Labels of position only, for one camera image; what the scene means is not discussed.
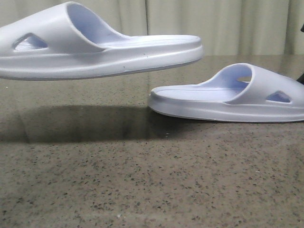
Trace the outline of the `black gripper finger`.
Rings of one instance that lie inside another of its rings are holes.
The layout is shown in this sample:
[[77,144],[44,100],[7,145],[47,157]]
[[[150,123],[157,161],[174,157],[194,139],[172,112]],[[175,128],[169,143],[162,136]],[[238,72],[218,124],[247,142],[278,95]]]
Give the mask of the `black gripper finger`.
[[[302,33],[304,33],[304,24],[302,25],[300,31]],[[302,73],[302,75],[297,79],[297,82],[299,82],[299,83],[301,83],[301,84],[304,85],[304,73]]]

